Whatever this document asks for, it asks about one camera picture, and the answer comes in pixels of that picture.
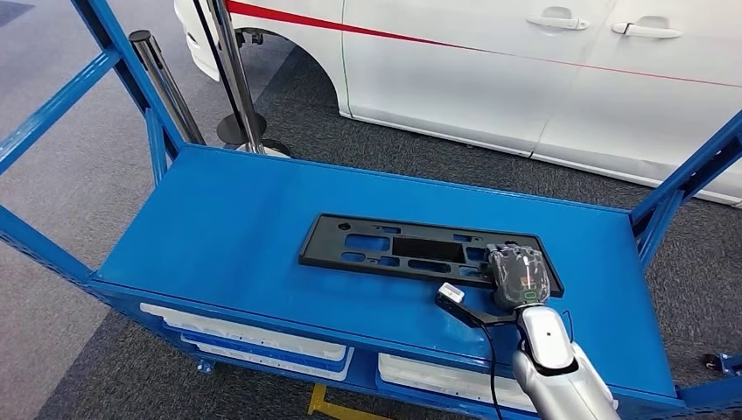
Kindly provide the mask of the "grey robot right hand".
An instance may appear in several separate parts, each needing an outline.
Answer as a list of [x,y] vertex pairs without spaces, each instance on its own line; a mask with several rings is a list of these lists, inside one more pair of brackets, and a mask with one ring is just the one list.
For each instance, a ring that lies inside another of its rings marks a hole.
[[543,304],[550,296],[550,277],[543,253],[514,243],[488,244],[487,262],[493,273],[493,301],[511,312]]

